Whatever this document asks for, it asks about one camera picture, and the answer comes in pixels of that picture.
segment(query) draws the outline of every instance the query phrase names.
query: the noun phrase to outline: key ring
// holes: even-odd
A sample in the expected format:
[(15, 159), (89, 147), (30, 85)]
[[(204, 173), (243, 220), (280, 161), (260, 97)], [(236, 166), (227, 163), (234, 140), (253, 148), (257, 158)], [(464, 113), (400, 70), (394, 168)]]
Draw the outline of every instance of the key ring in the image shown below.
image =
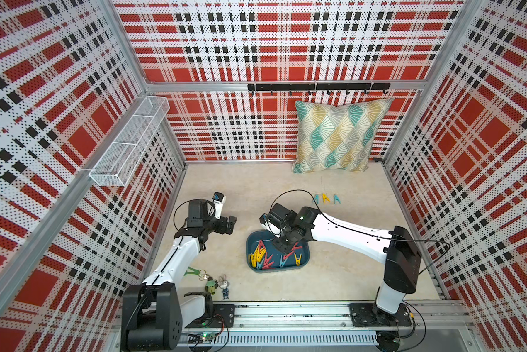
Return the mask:
[(201, 270), (199, 271), (199, 281), (204, 281), (204, 280), (206, 280), (206, 279), (207, 279), (207, 276), (208, 276), (208, 275), (207, 275), (207, 272), (204, 271), (203, 269), (201, 269)]

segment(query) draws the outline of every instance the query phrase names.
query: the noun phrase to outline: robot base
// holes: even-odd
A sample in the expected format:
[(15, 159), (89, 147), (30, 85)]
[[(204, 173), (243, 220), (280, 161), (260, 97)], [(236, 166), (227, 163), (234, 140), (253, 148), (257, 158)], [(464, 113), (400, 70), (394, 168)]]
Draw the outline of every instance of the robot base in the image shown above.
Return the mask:
[(412, 326), (408, 310), (404, 303), (401, 303), (398, 311), (394, 315), (384, 314), (375, 309), (373, 303), (351, 303), (350, 316), (354, 327), (371, 326), (396, 326), (398, 320), (399, 327)]
[[(231, 328), (234, 325), (234, 309), (236, 306), (234, 304), (213, 304), (214, 314), (219, 314), (225, 319), (225, 327)], [(190, 323), (186, 328), (198, 329), (198, 328), (220, 328), (221, 321), (218, 318), (215, 318), (211, 321), (211, 324), (206, 326), (198, 325), (194, 321)]]

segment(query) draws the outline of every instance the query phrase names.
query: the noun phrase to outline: blue tray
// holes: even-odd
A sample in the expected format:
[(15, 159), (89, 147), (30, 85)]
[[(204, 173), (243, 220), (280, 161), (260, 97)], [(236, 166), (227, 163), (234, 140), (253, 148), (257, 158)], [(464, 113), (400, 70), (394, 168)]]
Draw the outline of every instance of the blue tray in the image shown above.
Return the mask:
[[(307, 242), (302, 241), (297, 244), (297, 247), (301, 246), (302, 249), (296, 250), (294, 254), (291, 254), (287, 258), (287, 262), (285, 262), (285, 265), (283, 266), (283, 268), (280, 268), (279, 267), (279, 263), (281, 261), (280, 257), (283, 256), (283, 254), (277, 249), (275, 249), (275, 247), (271, 243), (271, 241), (273, 241), (274, 238), (275, 236), (267, 230), (256, 231), (256, 232), (253, 232), (250, 236), (248, 236), (248, 239), (246, 240), (246, 261), (250, 269), (252, 269), (253, 271), (257, 273), (269, 273), (272, 271), (300, 269), (309, 262), (309, 259), (310, 259), (309, 245)], [(271, 264), (270, 266), (271, 269), (261, 270), (261, 269), (256, 269), (252, 267), (252, 261), (250, 260), (250, 254), (252, 254), (256, 250), (256, 247), (258, 246), (258, 243), (260, 243), (260, 240), (262, 240), (263, 244), (265, 245), (267, 257), (269, 258), (271, 255), (273, 255), (273, 257), (271, 258), (271, 261), (273, 261), (274, 264)], [(295, 254), (297, 254), (297, 257), (302, 256), (301, 264), (298, 266), (295, 264)]]

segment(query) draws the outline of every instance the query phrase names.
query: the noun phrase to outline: green figurine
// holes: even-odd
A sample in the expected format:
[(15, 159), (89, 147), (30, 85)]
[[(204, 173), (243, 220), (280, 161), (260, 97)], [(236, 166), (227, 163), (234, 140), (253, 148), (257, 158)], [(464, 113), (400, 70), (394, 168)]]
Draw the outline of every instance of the green figurine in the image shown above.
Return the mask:
[(205, 285), (205, 291), (210, 292), (212, 295), (215, 294), (218, 288), (218, 283), (212, 277), (207, 278), (207, 284)]

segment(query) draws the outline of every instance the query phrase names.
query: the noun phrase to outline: blue clothespin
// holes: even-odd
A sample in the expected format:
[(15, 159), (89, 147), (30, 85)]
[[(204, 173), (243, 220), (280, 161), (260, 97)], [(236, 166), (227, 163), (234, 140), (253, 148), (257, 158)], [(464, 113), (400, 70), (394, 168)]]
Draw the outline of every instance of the blue clothespin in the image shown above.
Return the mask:
[(285, 260), (283, 260), (283, 256), (279, 257), (280, 258), (280, 261), (279, 261), (279, 267), (282, 268), (283, 266), (285, 266), (285, 263), (287, 262), (287, 260), (289, 259), (289, 257), (287, 257)]

